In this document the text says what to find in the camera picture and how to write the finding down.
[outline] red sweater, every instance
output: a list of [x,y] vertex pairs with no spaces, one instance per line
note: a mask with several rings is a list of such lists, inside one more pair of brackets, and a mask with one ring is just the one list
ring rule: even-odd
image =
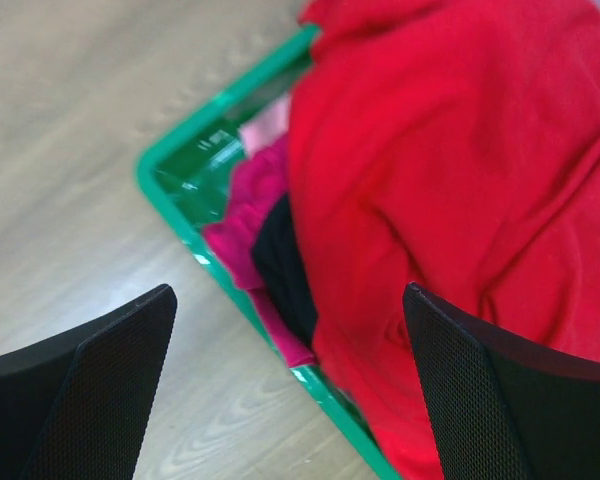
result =
[[322,368],[390,462],[441,478],[401,294],[418,281],[600,361],[600,13],[585,0],[316,0],[291,200]]

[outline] black cloth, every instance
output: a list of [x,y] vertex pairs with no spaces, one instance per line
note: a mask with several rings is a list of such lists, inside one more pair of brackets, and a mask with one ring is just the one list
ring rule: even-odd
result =
[[269,212],[251,249],[251,257],[280,317],[311,348],[318,313],[298,250],[288,194]]

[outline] black mesh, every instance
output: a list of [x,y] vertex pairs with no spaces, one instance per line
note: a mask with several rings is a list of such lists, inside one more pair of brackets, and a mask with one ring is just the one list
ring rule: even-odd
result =
[[23,479],[133,477],[171,336],[175,296],[164,287],[141,307],[78,347]]
[[452,328],[418,290],[407,289],[404,303],[445,478],[531,478],[486,351]]

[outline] laminate floor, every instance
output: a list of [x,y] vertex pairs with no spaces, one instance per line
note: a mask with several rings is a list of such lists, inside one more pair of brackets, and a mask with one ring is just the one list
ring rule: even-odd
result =
[[0,1],[0,354],[166,282],[136,478],[368,479],[138,191],[138,155],[288,37],[301,0]]

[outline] magenta fabric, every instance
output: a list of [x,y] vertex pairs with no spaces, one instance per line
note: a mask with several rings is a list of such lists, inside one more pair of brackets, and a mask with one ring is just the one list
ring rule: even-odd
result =
[[285,134],[240,163],[233,171],[224,220],[206,227],[202,235],[235,285],[249,294],[264,328],[291,368],[315,364],[315,357],[287,329],[251,260],[251,247],[267,215],[288,190],[287,159]]

